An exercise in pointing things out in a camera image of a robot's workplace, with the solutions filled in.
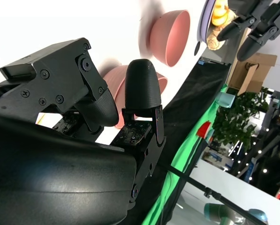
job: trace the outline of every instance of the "yellow toy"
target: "yellow toy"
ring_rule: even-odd
[[[212,14],[212,24],[215,26],[223,25],[228,19],[228,12],[227,0],[216,0]]]

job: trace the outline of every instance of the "black cloth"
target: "black cloth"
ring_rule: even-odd
[[[214,101],[226,80],[228,70],[229,66],[214,63],[194,66],[178,93],[164,109],[164,129],[167,141],[159,161],[166,164],[172,162],[191,129]],[[166,174],[167,171],[156,166],[153,176],[146,178],[136,199],[135,207],[128,211],[127,217],[119,223],[120,225],[137,225],[143,222],[159,197]],[[165,204],[163,215],[172,214],[174,208],[172,206],[175,206],[176,196],[180,195],[183,186],[184,183],[178,183],[170,196],[173,199]],[[170,218],[166,216],[162,223],[166,224]]]

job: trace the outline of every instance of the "metal stand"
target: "metal stand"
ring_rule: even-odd
[[[253,222],[256,225],[266,225],[261,220],[257,219],[256,217],[254,217],[253,215],[251,215],[250,213],[248,213],[241,207],[237,206],[236,204],[234,204],[227,198],[223,197],[220,193],[210,189],[209,187],[204,186],[203,184],[199,183],[197,180],[194,180],[193,178],[188,177],[187,175],[185,175],[181,171],[177,170],[173,166],[165,165],[165,164],[162,164],[161,162],[159,162],[159,165],[162,166],[163,168],[165,168],[167,171],[174,173],[175,175],[179,176],[181,179],[187,181],[188,183],[190,183],[193,186],[197,187],[198,189],[202,190],[204,192],[205,197],[210,198],[210,196],[212,196],[214,199],[222,202],[223,204],[225,204],[232,210],[236,211],[237,213],[243,215],[249,221]]]

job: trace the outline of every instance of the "black rod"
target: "black rod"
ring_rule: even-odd
[[[183,172],[177,170],[176,168],[174,168],[171,165],[165,165],[165,164],[162,164],[161,162],[159,162],[158,164],[160,166],[164,167],[166,170],[168,170],[168,171],[174,173],[175,175],[179,176],[181,179],[187,181],[188,183],[190,183],[193,186],[197,187],[198,189],[202,190],[203,192],[206,192],[207,190],[211,190],[211,189],[207,188],[206,186],[204,186],[203,184],[199,183],[197,180],[195,180],[195,179],[193,179],[191,177],[188,177]],[[225,204],[226,206],[230,207],[232,210],[234,210],[237,213],[241,214],[242,216],[247,218],[249,221],[255,223],[256,225],[266,225],[264,222],[262,222],[261,220],[259,220],[256,217],[254,217],[253,215],[248,213],[246,210],[244,210],[241,207],[237,206],[236,204],[234,204],[233,202],[231,202],[227,198],[221,196],[221,194],[219,194],[218,192],[215,192],[215,191],[211,190],[211,195],[213,197],[216,196],[215,197],[216,200],[222,202],[223,204]]]

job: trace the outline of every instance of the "black screw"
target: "black screw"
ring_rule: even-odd
[[[273,27],[271,30],[270,30],[270,33],[273,34],[277,31],[277,29],[275,27]]]
[[[45,70],[45,69],[41,70],[41,77],[42,77],[43,79],[46,80],[46,79],[49,78],[49,76],[50,76],[50,74],[49,74],[48,70]]]
[[[252,18],[251,20],[249,20],[249,23],[250,23],[250,24],[253,24],[253,23],[254,23],[254,21],[255,21],[255,19],[254,19],[254,18]]]
[[[132,189],[132,192],[131,192],[131,197],[132,198],[136,198],[139,194],[139,190],[138,190],[138,187],[137,187],[137,184],[134,184],[134,188]]]
[[[81,60],[82,69],[87,72],[91,69],[91,60],[89,58],[84,58]]]
[[[83,49],[84,49],[85,51],[87,51],[87,50],[90,49],[90,46],[89,46],[87,43],[84,43]]]
[[[56,102],[57,102],[58,104],[62,104],[62,103],[64,102],[64,97],[63,97],[62,95],[58,95],[58,96],[56,97]]]
[[[103,92],[103,88],[102,88],[102,87],[100,87],[100,88],[98,89],[98,92],[99,92],[99,94],[102,94],[102,92]]]
[[[46,102],[47,102],[47,101],[46,101],[45,98],[42,97],[42,98],[39,99],[38,102],[40,103],[40,105],[46,105]]]
[[[23,98],[28,98],[29,95],[30,95],[29,90],[23,89],[23,90],[21,91],[21,96],[22,96]]]

